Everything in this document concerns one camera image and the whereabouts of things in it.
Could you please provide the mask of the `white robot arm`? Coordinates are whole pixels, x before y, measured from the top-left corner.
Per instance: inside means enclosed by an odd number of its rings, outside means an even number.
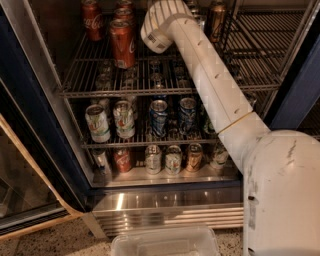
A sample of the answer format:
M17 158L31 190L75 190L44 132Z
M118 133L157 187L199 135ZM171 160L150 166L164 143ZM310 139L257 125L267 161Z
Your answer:
M183 0L150 4L141 37L156 53L177 46L243 175L243 255L320 256L320 142L264 124Z

